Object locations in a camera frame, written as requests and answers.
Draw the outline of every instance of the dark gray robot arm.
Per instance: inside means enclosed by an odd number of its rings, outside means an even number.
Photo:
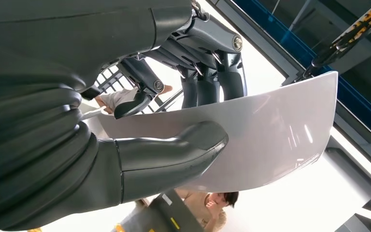
[[[220,85],[224,100],[246,96],[241,37],[194,4],[190,21],[144,55],[181,73],[183,108],[218,102]]]
[[[204,173],[228,142],[213,122],[170,139],[98,141],[73,109],[76,91],[12,88],[0,90],[0,230],[36,228],[177,187]]]
[[[210,166],[228,139],[215,123],[98,141],[77,109],[104,65],[160,46],[190,12],[189,0],[0,1],[0,230],[149,196]]]

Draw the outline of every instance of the steel beam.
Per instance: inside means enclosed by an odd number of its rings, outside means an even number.
[[[298,23],[298,21],[300,20],[300,18],[302,17],[302,15],[305,13],[306,10],[312,8],[311,3],[314,3],[314,2],[315,2],[315,0],[306,0],[304,5],[302,6],[301,10],[299,11],[297,16],[295,17],[294,21],[292,22],[291,26],[289,27],[289,30],[292,30],[295,27],[295,25]]]

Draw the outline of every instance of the white wall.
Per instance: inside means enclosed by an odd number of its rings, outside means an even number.
[[[370,199],[358,173],[338,154],[324,153],[277,182],[242,191],[235,209],[226,209],[222,232],[332,232]]]

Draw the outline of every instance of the yellow label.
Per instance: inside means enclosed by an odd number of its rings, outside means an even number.
[[[177,222],[173,218],[171,218],[171,221],[173,222],[174,226],[179,230],[180,227],[177,225]]]
[[[117,232],[125,232],[123,227],[120,224],[116,225],[115,228]]]

